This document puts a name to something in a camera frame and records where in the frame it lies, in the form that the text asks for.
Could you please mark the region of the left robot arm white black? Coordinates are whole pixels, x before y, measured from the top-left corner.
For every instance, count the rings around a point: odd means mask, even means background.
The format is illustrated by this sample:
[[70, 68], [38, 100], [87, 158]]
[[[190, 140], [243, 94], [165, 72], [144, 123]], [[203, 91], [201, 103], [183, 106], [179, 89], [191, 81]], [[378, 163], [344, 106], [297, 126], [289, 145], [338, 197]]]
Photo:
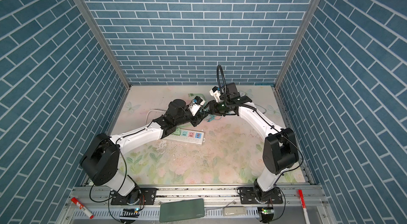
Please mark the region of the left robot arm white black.
[[207, 115], [206, 103], [196, 97], [190, 104], [176, 99], [170, 102], [166, 112], [149, 124], [125, 133], [108, 136], [96, 135], [81, 158], [79, 165], [96, 186], [107, 186], [122, 196], [135, 192], [136, 183], [126, 172], [118, 169], [120, 159], [128, 152], [166, 138], [180, 125], [197, 126]]

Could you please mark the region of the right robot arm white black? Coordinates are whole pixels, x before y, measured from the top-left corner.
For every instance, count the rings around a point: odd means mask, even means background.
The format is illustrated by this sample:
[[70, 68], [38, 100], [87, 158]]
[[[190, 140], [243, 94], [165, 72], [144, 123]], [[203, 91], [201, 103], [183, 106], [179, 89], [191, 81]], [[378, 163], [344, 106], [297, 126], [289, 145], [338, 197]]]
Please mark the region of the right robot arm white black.
[[274, 189], [279, 178], [293, 170], [300, 153], [292, 129], [282, 128], [272, 122], [248, 96], [241, 96], [234, 83], [213, 87], [209, 91], [214, 98], [205, 106], [213, 115], [237, 115], [264, 138], [262, 159], [265, 165], [254, 186], [260, 192]]

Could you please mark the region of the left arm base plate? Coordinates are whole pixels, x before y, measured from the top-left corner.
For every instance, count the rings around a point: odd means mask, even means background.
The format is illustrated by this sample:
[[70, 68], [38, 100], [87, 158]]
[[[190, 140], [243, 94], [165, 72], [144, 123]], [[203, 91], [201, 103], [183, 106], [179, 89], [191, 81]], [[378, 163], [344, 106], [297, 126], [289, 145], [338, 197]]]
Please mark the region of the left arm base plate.
[[127, 196], [122, 196], [113, 191], [111, 204], [113, 206], [153, 205], [157, 188], [135, 188]]

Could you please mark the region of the green rectangular pad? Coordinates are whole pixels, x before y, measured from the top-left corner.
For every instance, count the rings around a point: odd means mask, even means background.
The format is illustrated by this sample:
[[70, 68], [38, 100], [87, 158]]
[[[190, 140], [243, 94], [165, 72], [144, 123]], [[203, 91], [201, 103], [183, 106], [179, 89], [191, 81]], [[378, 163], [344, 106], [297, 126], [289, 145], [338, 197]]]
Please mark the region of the green rectangular pad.
[[205, 216], [205, 203], [203, 199], [183, 200], [164, 203], [160, 206], [159, 222], [203, 218]]

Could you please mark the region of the red marker left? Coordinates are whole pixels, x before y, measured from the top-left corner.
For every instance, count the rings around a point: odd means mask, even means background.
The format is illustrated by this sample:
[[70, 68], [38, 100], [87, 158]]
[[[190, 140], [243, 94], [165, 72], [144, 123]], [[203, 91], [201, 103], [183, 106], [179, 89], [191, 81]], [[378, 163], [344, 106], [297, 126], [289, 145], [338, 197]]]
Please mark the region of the red marker left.
[[88, 210], [77, 198], [71, 198], [71, 201], [90, 219], [94, 218], [94, 214]]

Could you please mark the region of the red white pen right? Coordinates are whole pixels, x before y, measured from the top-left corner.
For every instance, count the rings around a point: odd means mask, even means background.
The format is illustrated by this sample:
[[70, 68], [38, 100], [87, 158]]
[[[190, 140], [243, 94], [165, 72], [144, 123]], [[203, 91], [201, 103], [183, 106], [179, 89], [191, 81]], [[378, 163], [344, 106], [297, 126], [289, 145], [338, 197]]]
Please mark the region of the red white pen right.
[[308, 215], [308, 212], [307, 212], [306, 203], [305, 203], [305, 200], [304, 200], [303, 191], [298, 190], [298, 195], [299, 195], [299, 198], [300, 198], [300, 201], [301, 201], [301, 204], [302, 204], [305, 223], [306, 224], [311, 224], [310, 219], [309, 219], [309, 215]]

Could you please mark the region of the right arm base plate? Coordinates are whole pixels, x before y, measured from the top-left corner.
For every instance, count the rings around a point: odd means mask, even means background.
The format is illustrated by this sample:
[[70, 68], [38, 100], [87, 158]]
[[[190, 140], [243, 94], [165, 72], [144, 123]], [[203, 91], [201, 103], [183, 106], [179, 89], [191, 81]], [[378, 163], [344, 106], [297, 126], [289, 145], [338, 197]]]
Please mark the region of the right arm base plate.
[[242, 205], [283, 204], [283, 195], [279, 187], [264, 192], [258, 187], [245, 186], [237, 188]]

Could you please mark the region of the white power strip coloured sockets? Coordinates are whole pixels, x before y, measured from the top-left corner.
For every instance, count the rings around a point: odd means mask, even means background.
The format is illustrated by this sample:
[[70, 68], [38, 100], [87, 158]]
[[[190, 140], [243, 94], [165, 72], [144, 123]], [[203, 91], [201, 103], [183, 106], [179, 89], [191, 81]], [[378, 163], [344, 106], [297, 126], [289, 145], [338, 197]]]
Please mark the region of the white power strip coloured sockets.
[[205, 133], [202, 131], [196, 131], [184, 127], [185, 125], [191, 125], [190, 123], [178, 125], [175, 127], [163, 127], [162, 117], [165, 112], [166, 111], [164, 110], [152, 109], [149, 110], [146, 115], [146, 124], [149, 125], [150, 123], [152, 123], [148, 126], [148, 128], [157, 127], [158, 129], [162, 130], [159, 139], [202, 145], [202, 143], [205, 141]]

